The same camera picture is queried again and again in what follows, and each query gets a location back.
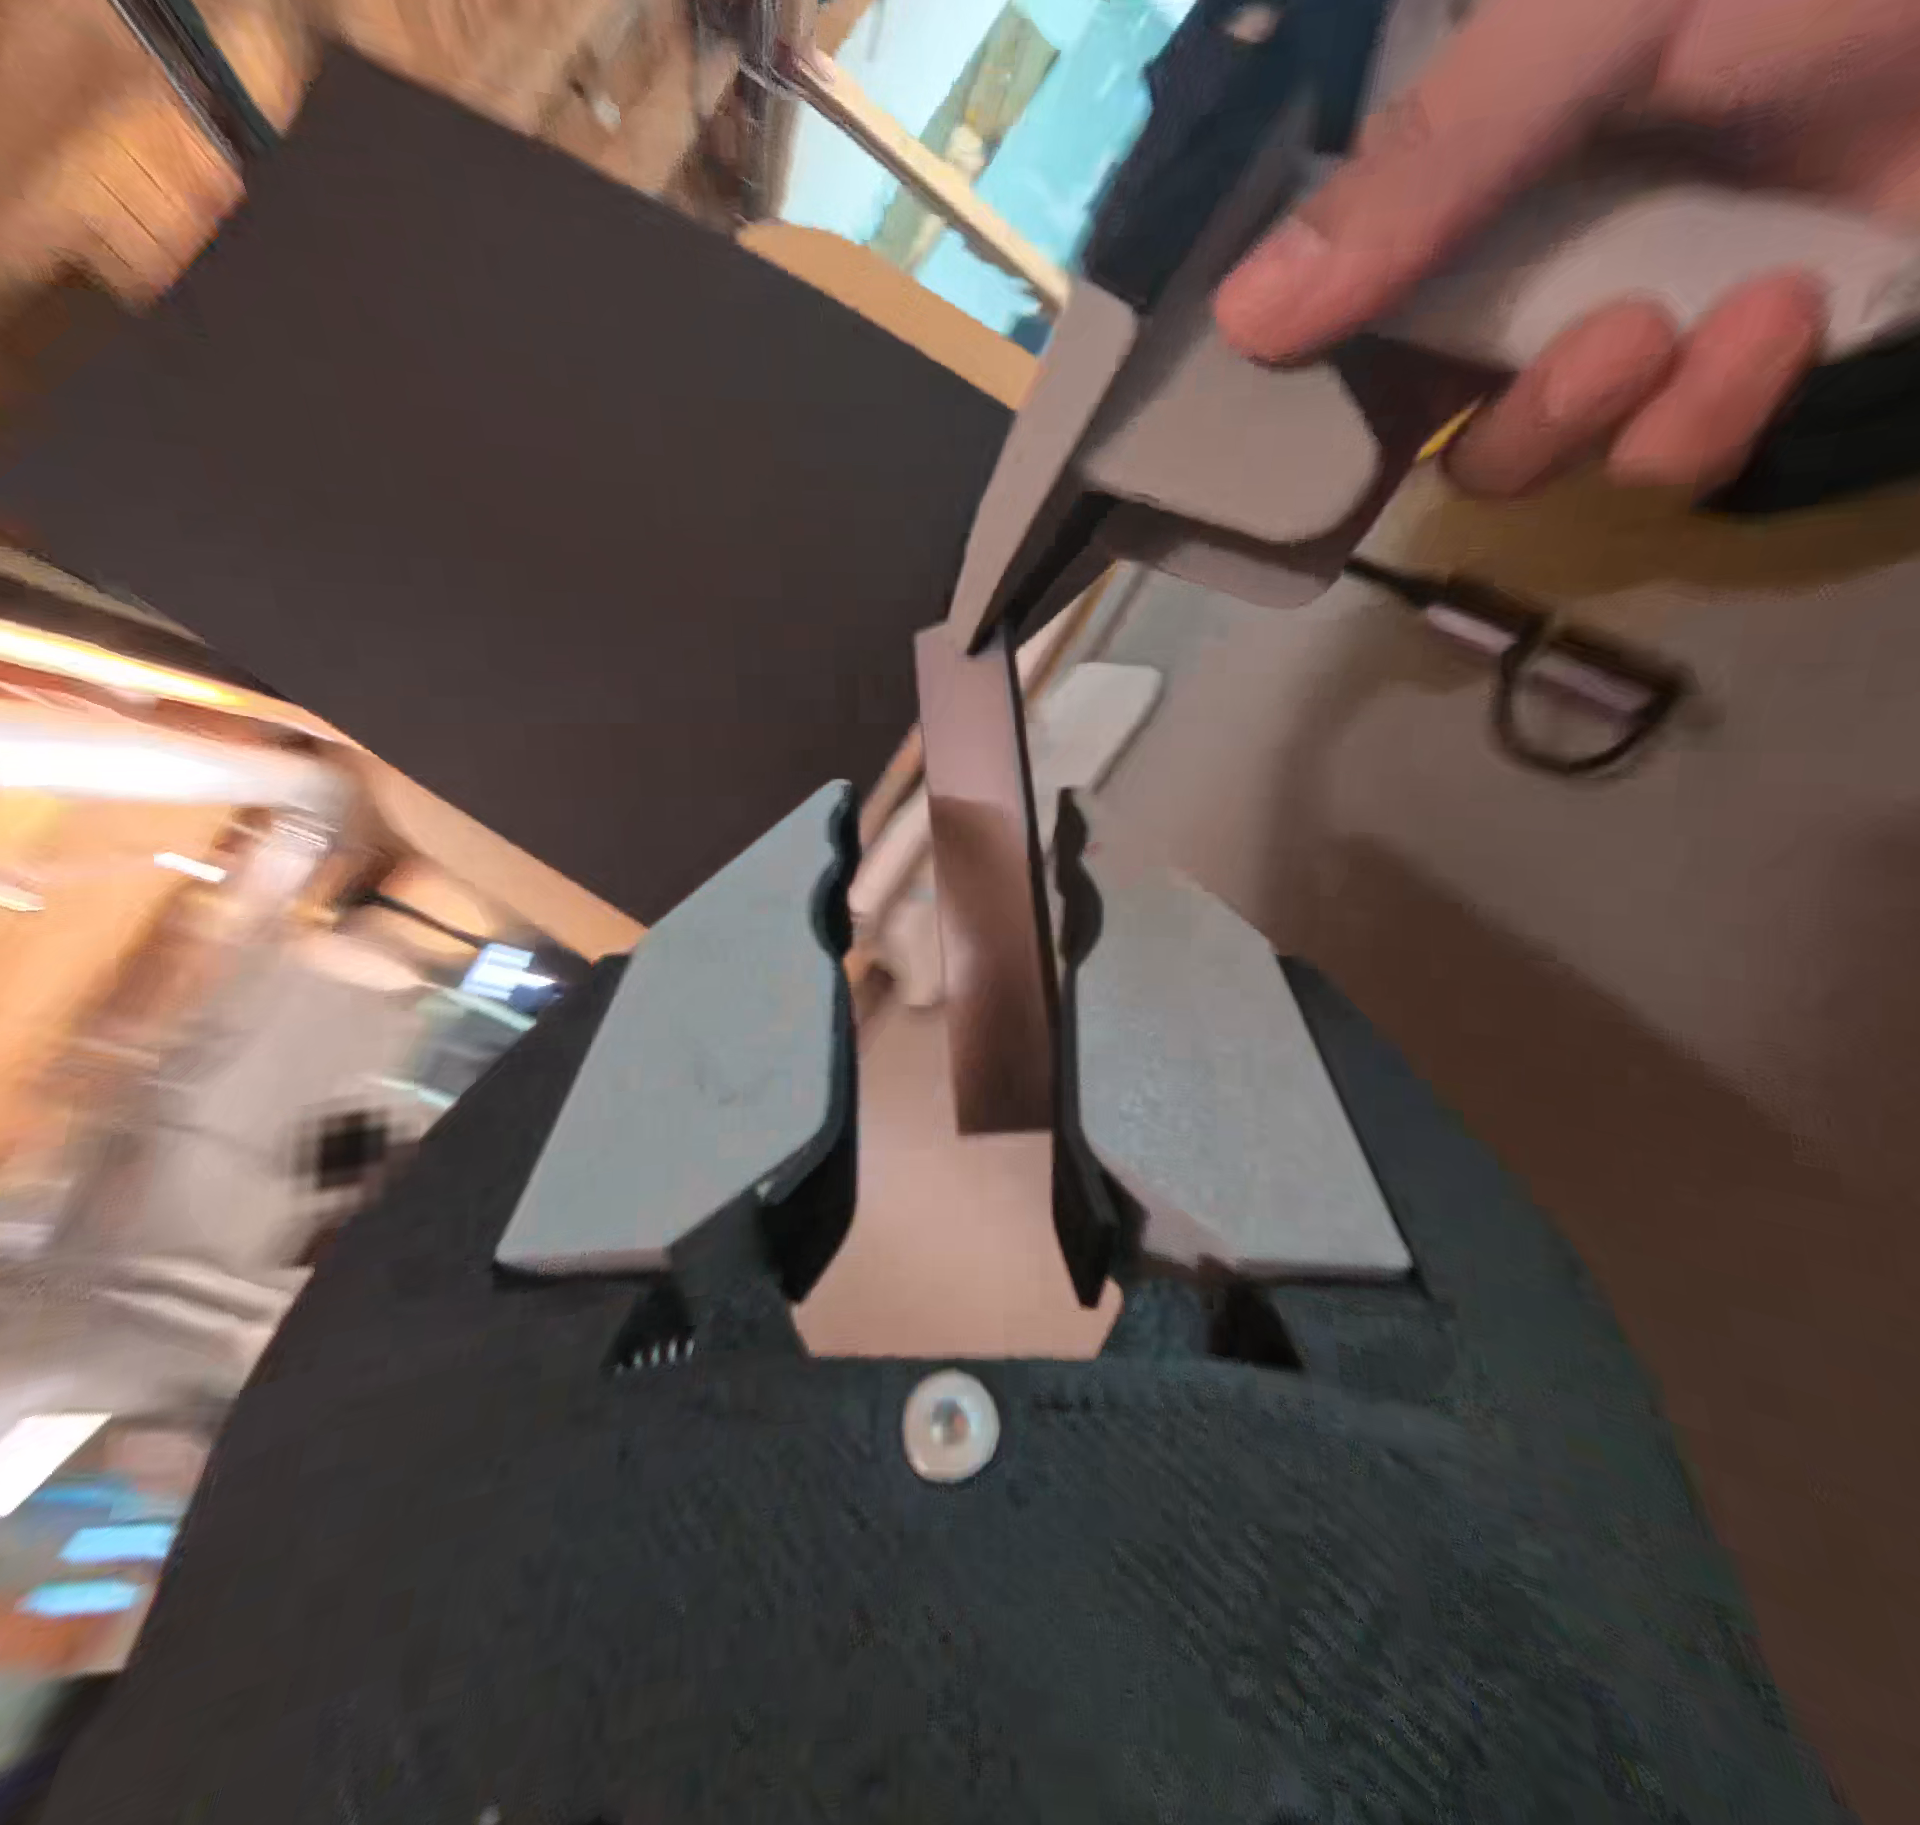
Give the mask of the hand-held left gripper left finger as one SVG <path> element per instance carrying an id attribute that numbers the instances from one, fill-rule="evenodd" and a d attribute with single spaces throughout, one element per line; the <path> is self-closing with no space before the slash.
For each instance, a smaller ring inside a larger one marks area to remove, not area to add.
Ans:
<path id="1" fill-rule="evenodd" d="M 750 1212 L 790 1299 L 856 1202 L 848 951 L 858 803 L 826 781 L 654 923 L 495 1244 L 530 1279 L 665 1271 Z"/>

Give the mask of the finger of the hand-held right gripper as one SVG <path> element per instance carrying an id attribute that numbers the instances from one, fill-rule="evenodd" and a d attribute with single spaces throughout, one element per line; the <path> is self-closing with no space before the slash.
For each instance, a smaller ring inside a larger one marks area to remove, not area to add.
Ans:
<path id="1" fill-rule="evenodd" d="M 1071 287 L 1039 372 L 978 502 L 956 577 L 956 648 L 1045 615 L 1077 552 L 1084 450 L 1138 339 L 1137 311 L 1095 283 Z"/>
<path id="2" fill-rule="evenodd" d="M 1374 493 L 1385 442 L 1327 367 L 1272 371 L 1220 336 L 1141 339 L 1084 450 L 1110 550 L 1295 603 Z"/>

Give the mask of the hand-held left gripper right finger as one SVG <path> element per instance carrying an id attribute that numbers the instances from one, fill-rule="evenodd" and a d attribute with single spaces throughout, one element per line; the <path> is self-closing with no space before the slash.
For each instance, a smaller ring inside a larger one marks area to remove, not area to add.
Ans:
<path id="1" fill-rule="evenodd" d="M 1052 1216 L 1084 1306 L 1135 1276 L 1404 1283 L 1411 1251 L 1266 936 L 1058 794 Z"/>

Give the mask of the grey usb hub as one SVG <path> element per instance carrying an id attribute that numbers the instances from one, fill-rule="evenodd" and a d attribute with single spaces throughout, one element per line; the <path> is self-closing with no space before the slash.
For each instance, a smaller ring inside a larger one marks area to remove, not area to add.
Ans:
<path id="1" fill-rule="evenodd" d="M 949 623 L 914 652 L 956 1131 L 1045 1134 L 1058 974 L 1019 664 Z"/>

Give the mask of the person's right hand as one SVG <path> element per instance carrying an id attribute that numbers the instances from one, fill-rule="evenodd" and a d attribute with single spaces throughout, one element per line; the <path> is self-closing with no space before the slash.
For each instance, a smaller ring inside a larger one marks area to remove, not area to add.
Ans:
<path id="1" fill-rule="evenodd" d="M 1679 127 L 1772 189 L 1916 226 L 1918 0 L 1479 0 L 1351 156 L 1216 297 L 1247 358 L 1299 364 L 1381 322 L 1518 192 L 1605 131 Z M 1820 356 L 1811 277 L 1775 271 L 1692 330 L 1620 299 L 1554 341 L 1448 454 L 1513 497 L 1589 459 L 1711 493 Z"/>

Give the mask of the wooden book stand black panel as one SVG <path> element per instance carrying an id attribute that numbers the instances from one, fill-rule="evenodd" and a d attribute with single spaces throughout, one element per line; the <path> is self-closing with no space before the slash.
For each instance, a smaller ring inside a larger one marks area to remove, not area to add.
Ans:
<path id="1" fill-rule="evenodd" d="M 353 51 L 4 524 L 641 924 L 916 717 L 1013 408 Z"/>

